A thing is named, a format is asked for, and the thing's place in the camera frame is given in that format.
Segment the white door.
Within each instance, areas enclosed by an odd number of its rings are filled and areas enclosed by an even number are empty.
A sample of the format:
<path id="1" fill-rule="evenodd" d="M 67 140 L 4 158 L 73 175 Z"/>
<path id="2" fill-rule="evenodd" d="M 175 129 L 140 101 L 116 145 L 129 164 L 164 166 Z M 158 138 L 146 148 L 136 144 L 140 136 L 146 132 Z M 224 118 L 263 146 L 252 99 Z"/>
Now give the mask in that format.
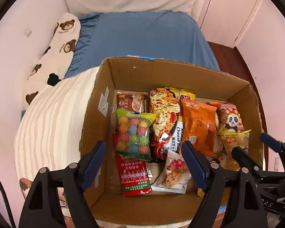
<path id="1" fill-rule="evenodd" d="M 209 0 L 201 31 L 208 42 L 233 48 L 252 22 L 262 0 Z"/>

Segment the orange snack packet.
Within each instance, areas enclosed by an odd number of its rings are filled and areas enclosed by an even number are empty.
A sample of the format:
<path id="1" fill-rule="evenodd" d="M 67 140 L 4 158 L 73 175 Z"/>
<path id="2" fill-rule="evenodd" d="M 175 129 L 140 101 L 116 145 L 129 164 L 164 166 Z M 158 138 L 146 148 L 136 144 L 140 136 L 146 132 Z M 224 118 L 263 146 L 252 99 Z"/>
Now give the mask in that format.
<path id="1" fill-rule="evenodd" d="M 217 108 L 184 96 L 181 98 L 181 106 L 184 123 L 182 141 L 189 141 L 203 155 L 214 156 Z"/>

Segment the wall switch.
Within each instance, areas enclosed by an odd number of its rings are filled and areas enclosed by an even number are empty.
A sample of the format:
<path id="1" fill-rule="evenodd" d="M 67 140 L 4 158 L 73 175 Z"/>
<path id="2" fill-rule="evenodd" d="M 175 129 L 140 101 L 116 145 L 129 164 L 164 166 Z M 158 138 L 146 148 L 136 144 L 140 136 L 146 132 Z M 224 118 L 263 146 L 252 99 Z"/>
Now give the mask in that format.
<path id="1" fill-rule="evenodd" d="M 31 35 L 31 33 L 32 33 L 32 30 L 28 27 L 24 30 L 24 34 L 27 38 Z"/>

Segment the panda snack packet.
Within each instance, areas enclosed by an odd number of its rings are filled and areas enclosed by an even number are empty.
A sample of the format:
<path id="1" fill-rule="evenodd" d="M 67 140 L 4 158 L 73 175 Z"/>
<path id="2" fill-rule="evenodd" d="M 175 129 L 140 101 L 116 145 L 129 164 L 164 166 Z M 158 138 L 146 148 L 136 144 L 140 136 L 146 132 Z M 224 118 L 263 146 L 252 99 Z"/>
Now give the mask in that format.
<path id="1" fill-rule="evenodd" d="M 211 101 L 210 105 L 217 108 L 220 134 L 226 132 L 242 132 L 244 126 L 236 105 L 228 102 Z"/>

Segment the white cookie packet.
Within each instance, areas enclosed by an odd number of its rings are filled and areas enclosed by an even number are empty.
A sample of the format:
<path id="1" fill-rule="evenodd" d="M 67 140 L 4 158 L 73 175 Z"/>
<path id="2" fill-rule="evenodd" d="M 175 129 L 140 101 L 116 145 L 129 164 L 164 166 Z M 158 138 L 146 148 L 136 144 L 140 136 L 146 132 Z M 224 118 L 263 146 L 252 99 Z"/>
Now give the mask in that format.
<path id="1" fill-rule="evenodd" d="M 187 183 L 191 178 L 183 157 L 168 150 L 165 167 L 151 188 L 154 192 L 186 194 Z"/>

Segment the cheese noodle packet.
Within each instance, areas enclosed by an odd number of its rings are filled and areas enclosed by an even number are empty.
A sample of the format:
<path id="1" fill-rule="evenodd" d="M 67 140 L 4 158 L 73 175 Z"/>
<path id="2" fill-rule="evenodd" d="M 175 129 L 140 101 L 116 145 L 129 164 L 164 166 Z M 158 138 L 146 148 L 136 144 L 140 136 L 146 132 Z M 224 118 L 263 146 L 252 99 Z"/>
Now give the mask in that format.
<path id="1" fill-rule="evenodd" d="M 155 115 L 151 128 L 151 154 L 158 161 L 167 157 L 168 144 L 181 110 L 179 101 L 169 89 L 154 88 L 149 93 L 150 112 Z"/>

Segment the red long snack packet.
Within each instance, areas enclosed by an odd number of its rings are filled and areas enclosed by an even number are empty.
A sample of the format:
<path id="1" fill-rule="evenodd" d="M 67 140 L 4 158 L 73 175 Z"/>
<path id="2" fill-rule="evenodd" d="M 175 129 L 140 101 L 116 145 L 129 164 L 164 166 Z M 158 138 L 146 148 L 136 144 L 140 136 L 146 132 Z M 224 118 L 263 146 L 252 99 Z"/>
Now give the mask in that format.
<path id="1" fill-rule="evenodd" d="M 140 154 L 137 143 L 120 141 L 118 133 L 112 135 L 115 160 L 120 179 L 121 193 L 125 197 L 145 195 L 152 192 L 147 173 L 146 154 Z"/>

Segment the yellow packet at back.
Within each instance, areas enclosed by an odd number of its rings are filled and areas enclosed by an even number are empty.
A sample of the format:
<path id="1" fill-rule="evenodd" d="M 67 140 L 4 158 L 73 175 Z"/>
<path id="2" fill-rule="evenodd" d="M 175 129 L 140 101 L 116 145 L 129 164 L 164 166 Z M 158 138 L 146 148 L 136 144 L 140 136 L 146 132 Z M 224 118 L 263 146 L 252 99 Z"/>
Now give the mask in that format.
<path id="1" fill-rule="evenodd" d="M 196 94 L 186 89 L 176 89 L 176 88 L 170 88 L 170 87 L 165 87 L 165 89 L 171 92 L 178 101 L 181 100 L 182 96 L 186 96 L 188 99 L 195 101 Z"/>

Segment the wall socket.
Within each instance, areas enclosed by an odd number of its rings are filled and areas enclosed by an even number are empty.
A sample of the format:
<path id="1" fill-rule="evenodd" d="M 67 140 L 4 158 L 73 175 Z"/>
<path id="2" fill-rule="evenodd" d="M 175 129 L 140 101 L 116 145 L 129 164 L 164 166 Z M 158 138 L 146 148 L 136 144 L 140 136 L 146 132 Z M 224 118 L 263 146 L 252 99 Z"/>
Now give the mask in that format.
<path id="1" fill-rule="evenodd" d="M 280 158 L 274 159 L 274 172 L 279 172 L 279 161 L 280 161 Z"/>

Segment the bear print bolster pillow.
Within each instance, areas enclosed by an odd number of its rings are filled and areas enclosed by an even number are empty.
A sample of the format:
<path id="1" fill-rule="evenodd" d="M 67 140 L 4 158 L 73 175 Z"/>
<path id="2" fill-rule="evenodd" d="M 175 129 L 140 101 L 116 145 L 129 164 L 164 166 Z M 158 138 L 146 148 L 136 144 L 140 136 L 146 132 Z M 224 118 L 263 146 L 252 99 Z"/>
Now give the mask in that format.
<path id="1" fill-rule="evenodd" d="M 56 23 L 48 48 L 25 81 L 23 91 L 25 110 L 46 86 L 55 86 L 65 77 L 74 57 L 80 30 L 79 19 L 70 13 L 65 13 Z"/>

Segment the yellow chip packet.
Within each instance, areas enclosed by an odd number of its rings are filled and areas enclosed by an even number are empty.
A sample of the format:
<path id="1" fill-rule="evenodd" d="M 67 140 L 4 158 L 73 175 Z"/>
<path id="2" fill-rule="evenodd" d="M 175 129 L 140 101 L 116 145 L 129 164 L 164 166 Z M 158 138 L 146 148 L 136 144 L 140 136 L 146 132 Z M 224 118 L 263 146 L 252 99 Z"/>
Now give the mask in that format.
<path id="1" fill-rule="evenodd" d="M 238 171 L 239 164 L 232 157 L 232 150 L 240 146 L 245 152 L 249 150 L 249 136 L 251 130 L 243 132 L 223 131 L 214 141 L 214 160 L 218 160 L 221 167 L 227 170 Z"/>

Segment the colourful candy ball bag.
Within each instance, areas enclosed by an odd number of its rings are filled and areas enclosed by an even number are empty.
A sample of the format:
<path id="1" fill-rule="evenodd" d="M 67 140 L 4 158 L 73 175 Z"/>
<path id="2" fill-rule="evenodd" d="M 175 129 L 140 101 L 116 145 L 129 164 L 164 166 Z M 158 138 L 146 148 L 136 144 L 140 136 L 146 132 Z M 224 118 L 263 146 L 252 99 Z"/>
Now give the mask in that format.
<path id="1" fill-rule="evenodd" d="M 150 127 L 155 121 L 155 114 L 118 108 L 116 115 L 117 132 L 113 136 L 116 151 L 124 157 L 150 162 Z"/>

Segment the cardboard milk box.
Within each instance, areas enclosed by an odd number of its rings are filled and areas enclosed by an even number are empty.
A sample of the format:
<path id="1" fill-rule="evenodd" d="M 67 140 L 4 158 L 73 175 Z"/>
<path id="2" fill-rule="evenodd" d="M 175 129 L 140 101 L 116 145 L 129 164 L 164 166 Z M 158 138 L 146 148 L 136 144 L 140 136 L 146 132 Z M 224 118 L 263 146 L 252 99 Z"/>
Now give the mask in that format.
<path id="1" fill-rule="evenodd" d="M 250 130 L 249 155 L 263 163 L 264 149 L 258 97 L 240 78 L 206 67 L 164 59 L 135 57 L 104 59 L 88 102 L 80 141 L 81 153 L 89 153 L 97 141 L 106 143 L 106 160 L 98 184 L 85 192 L 93 217 L 101 227 L 181 227 L 188 225 L 201 203 L 191 190 L 184 195 L 124 197 L 112 143 L 115 130 L 113 106 L 116 91 L 149 92 L 154 88 L 186 89 L 199 101 L 221 100 L 237 106 L 244 128 Z"/>

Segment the brown shrimp snack packet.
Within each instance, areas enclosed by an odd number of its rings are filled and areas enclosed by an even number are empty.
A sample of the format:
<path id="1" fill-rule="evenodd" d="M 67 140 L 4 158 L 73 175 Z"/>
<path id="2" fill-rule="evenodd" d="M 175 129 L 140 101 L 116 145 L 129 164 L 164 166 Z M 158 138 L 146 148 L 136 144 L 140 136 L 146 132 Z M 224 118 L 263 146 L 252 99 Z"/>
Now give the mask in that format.
<path id="1" fill-rule="evenodd" d="M 147 96 L 145 94 L 119 93 L 117 94 L 117 108 L 144 113 L 146 111 L 146 100 Z"/>

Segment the blue bed sheet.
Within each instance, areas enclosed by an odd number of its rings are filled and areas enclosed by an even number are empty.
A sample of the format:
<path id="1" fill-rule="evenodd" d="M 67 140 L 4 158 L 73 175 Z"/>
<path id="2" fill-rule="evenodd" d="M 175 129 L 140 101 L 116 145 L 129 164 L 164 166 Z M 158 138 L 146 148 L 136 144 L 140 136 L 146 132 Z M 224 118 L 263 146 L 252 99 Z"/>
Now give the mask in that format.
<path id="1" fill-rule="evenodd" d="M 79 41 L 65 78 L 98 67 L 105 58 L 125 56 L 220 69 L 198 24 L 184 12 L 90 13 L 79 21 Z"/>

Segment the striped pink quilt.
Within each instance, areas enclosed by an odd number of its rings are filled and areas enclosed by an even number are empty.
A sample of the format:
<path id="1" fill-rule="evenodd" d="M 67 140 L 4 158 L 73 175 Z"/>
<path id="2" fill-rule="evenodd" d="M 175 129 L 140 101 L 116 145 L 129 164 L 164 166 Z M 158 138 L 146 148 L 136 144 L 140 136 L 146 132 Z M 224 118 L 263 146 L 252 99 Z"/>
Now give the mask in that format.
<path id="1" fill-rule="evenodd" d="M 98 71 L 94 67 L 45 87 L 26 110 L 14 140 L 23 197 L 41 168 L 64 169 L 81 158 L 84 116 Z"/>

